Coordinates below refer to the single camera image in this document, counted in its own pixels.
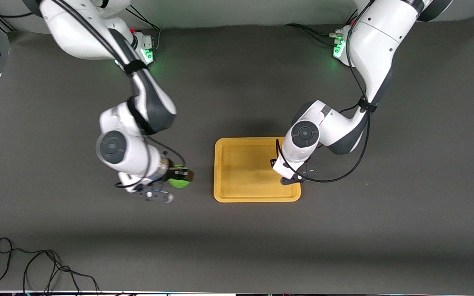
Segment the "yellow plastic tray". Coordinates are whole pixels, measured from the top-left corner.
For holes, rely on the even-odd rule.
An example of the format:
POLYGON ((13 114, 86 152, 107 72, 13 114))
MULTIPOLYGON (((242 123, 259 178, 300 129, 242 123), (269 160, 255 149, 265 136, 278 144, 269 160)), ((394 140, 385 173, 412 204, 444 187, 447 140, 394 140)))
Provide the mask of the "yellow plastic tray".
POLYGON ((283 137, 224 137, 214 152, 213 195, 221 203, 295 202, 299 184, 282 185, 273 171, 275 142, 283 137))

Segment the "green apple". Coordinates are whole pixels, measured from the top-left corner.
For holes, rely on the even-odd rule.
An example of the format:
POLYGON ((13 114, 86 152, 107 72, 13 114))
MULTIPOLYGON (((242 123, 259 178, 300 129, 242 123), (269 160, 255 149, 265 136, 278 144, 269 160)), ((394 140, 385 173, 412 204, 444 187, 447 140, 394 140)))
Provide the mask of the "green apple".
MULTIPOLYGON (((188 169, 187 167, 185 166, 182 166, 182 165, 179 165, 179 169, 188 169)), ((191 182, 187 182, 187 181, 184 181, 184 180, 177 180, 177 182, 172 182, 172 183, 169 183, 171 186, 173 187, 176 187, 176 188, 185 188, 187 187, 191 182)))

